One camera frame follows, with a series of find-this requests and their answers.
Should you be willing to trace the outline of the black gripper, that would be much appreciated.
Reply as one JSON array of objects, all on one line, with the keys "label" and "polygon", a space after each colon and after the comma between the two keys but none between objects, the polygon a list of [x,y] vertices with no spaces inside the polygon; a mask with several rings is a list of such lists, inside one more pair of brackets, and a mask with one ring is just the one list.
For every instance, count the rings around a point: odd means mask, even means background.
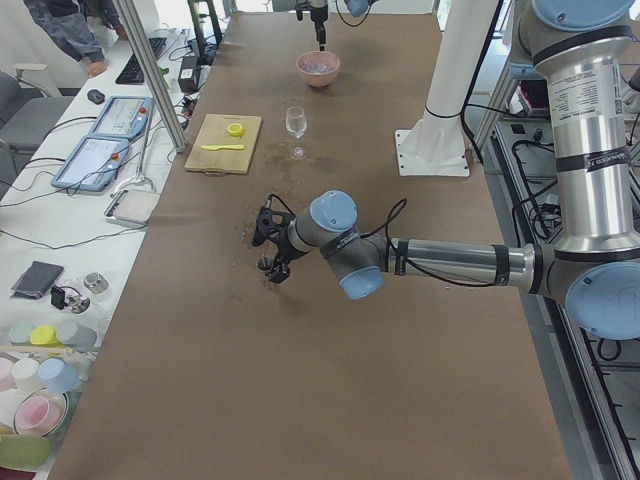
[{"label": "black gripper", "polygon": [[318,50],[324,51],[326,47],[325,22],[329,18],[329,7],[327,0],[296,0],[295,14],[298,21],[302,21],[304,13],[308,12],[311,22],[314,25]]},{"label": "black gripper", "polygon": [[272,258],[262,256],[257,268],[267,277],[269,282],[280,284],[290,275],[289,264],[300,258],[300,251],[296,249],[288,237],[288,227],[295,220],[292,212],[274,210],[271,202],[266,202],[259,209],[252,246],[260,247],[270,241],[276,247]]}]

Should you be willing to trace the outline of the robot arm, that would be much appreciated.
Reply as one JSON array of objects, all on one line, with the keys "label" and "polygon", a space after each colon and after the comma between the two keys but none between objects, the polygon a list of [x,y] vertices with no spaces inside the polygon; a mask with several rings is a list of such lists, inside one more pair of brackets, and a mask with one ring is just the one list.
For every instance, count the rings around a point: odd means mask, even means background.
[{"label": "robot arm", "polygon": [[[347,21],[339,11],[339,7],[336,7],[336,13],[338,14],[339,19],[346,26],[350,28],[356,28],[366,20],[374,4],[374,1],[353,0],[345,1],[344,4],[348,10],[348,13],[353,18],[361,18],[361,20],[356,23]],[[296,13],[296,18],[298,21],[303,20],[305,12],[309,13],[311,22],[314,25],[318,50],[324,51],[327,41],[325,23],[329,19],[329,2],[326,0],[295,1],[294,11]]]},{"label": "robot arm", "polygon": [[362,299],[385,274],[423,275],[466,288],[513,286],[559,304],[587,332],[611,340],[639,334],[639,235],[630,193],[618,59],[632,38],[627,1],[530,1],[516,47],[546,80],[562,232],[551,246],[476,245],[487,201],[470,191],[462,151],[466,95],[481,65],[495,1],[457,1],[439,48],[423,117],[400,135],[400,168],[429,178],[424,238],[395,238],[386,227],[357,230],[357,207],[330,190],[300,212],[264,204],[252,243],[271,243],[260,262],[268,280],[318,251],[344,293]]}]

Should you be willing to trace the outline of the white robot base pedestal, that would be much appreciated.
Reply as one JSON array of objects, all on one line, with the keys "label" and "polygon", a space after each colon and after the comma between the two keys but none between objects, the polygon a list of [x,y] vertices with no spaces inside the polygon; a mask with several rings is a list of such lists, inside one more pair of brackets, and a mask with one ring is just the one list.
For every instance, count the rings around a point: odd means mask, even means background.
[{"label": "white robot base pedestal", "polygon": [[423,117],[395,132],[400,175],[469,175],[462,111],[501,8],[497,0],[451,3]]}]

